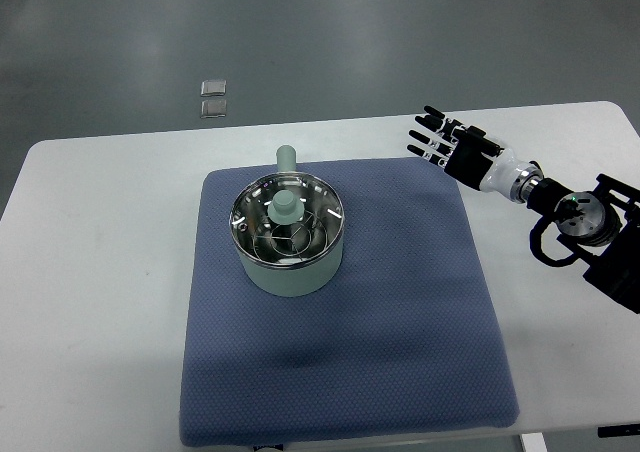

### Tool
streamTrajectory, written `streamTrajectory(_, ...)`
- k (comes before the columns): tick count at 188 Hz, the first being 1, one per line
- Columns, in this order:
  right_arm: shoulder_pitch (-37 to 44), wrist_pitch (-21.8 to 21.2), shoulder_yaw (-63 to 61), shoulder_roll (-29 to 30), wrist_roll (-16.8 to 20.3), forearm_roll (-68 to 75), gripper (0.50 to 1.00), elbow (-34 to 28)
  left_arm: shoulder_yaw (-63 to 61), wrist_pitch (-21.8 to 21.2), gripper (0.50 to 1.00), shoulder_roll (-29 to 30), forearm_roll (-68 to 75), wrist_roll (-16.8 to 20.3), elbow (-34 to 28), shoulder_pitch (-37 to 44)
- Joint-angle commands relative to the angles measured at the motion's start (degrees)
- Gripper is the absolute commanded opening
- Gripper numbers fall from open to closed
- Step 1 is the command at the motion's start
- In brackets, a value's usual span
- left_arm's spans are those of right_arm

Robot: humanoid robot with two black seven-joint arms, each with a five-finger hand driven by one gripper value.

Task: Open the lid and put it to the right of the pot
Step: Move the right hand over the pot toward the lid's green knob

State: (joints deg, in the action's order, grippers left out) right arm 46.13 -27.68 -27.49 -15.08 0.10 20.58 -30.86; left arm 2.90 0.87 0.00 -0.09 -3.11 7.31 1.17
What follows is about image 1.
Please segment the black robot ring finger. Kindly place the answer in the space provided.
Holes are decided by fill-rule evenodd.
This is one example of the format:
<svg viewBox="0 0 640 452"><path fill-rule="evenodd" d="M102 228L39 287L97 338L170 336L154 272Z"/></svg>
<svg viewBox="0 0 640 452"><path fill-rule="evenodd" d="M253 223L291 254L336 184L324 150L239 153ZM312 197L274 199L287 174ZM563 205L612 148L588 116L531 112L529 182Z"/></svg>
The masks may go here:
<svg viewBox="0 0 640 452"><path fill-rule="evenodd" d="M421 142L426 147L431 148L438 153L451 153L454 149L454 147L448 142L443 142L436 138L424 135L423 133L416 130L410 130L408 134L413 139Z"/></svg>

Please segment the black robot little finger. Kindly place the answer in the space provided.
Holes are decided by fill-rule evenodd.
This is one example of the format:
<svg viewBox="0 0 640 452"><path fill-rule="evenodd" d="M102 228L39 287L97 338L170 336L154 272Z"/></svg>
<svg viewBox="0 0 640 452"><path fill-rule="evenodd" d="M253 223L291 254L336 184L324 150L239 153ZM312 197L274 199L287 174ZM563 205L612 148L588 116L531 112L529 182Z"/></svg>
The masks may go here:
<svg viewBox="0 0 640 452"><path fill-rule="evenodd" d="M408 144L406 146L406 149L412 154L438 167L445 167L448 163L448 158L438 154L434 149L422 149L421 147L418 147L414 144Z"/></svg>

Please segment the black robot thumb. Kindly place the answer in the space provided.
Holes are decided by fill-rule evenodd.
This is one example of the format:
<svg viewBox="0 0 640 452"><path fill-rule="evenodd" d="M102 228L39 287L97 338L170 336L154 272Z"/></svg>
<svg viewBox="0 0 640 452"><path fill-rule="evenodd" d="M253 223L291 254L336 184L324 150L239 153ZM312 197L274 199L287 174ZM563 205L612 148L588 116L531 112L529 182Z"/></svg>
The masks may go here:
<svg viewBox="0 0 640 452"><path fill-rule="evenodd" d="M486 132L476 126L468 126L466 129L467 135L471 140L471 143L474 148L479 150L481 153L501 153L502 146L491 140Z"/></svg>

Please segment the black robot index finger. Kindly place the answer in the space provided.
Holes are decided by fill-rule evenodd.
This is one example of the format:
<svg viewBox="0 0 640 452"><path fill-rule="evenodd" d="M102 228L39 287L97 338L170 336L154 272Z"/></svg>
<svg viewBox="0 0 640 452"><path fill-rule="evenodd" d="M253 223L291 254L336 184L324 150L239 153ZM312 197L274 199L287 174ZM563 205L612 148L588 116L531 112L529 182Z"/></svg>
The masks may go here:
<svg viewBox="0 0 640 452"><path fill-rule="evenodd" d="M443 112L426 105L422 117L425 127L435 133L451 133L458 125L456 119L447 117Z"/></svg>

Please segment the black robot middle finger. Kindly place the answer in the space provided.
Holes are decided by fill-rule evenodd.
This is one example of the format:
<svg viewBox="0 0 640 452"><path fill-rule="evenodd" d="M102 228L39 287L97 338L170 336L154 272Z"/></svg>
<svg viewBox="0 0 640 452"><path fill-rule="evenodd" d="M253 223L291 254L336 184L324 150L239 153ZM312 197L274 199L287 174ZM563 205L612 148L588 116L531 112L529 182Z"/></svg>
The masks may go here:
<svg viewBox="0 0 640 452"><path fill-rule="evenodd" d="M415 120L444 140L451 140L453 131L458 126L458 121L455 119L434 115L416 116Z"/></svg>

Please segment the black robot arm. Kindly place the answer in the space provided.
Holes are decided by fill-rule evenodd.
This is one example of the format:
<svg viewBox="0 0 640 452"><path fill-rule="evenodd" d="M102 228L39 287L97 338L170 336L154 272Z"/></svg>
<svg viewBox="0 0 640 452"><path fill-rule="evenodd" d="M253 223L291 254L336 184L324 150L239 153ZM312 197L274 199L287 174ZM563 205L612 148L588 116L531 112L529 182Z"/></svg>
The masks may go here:
<svg viewBox="0 0 640 452"><path fill-rule="evenodd" d="M600 174L593 190L573 191L478 127L431 106L415 120L423 129L410 131L408 151L473 190L497 192L538 213L529 249L539 262L562 268L583 261L587 283L638 312L638 189Z"/></svg>

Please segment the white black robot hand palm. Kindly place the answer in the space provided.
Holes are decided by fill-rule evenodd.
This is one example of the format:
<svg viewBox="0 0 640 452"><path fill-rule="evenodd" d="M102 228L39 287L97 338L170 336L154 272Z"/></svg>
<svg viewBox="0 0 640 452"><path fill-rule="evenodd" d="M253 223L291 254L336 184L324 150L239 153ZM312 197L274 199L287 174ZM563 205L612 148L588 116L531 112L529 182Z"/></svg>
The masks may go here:
<svg viewBox="0 0 640 452"><path fill-rule="evenodd" d="M529 179L529 164L519 160L505 144L501 153L481 153L466 129L455 129L457 143L444 171L460 183L481 192L520 193Z"/></svg>

